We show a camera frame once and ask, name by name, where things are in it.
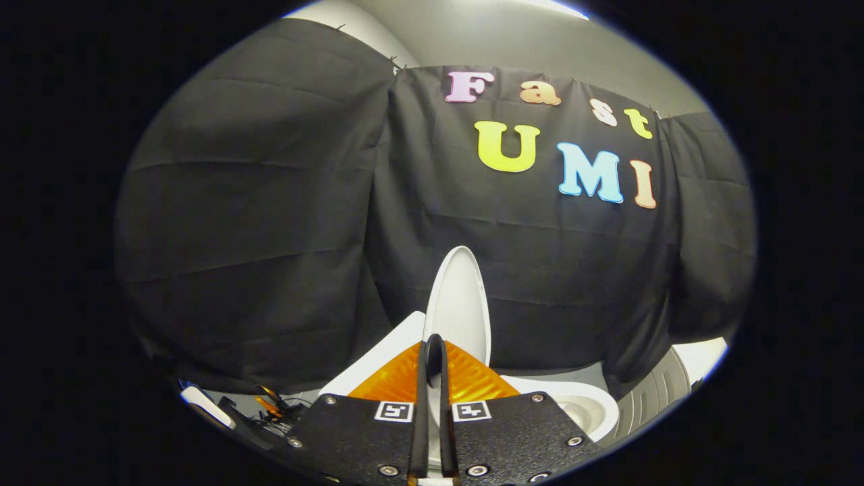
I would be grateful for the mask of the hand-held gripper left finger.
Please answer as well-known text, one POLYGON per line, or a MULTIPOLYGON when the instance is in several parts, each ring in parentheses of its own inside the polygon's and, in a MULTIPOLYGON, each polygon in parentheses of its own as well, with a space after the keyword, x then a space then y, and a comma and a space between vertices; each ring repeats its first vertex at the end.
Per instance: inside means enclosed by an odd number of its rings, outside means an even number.
POLYGON ((427 356, 419 341, 354 391, 322 394, 272 455, 321 482, 416 485, 429 471, 427 356))

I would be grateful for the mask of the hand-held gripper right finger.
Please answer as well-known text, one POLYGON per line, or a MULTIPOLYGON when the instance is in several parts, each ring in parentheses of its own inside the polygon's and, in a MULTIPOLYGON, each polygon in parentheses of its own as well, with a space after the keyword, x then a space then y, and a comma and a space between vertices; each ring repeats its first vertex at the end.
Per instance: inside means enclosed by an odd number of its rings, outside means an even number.
POLYGON ((442 476, 454 485, 524 485, 583 467, 602 448, 546 391, 519 393, 483 362, 432 336, 440 373, 442 476))

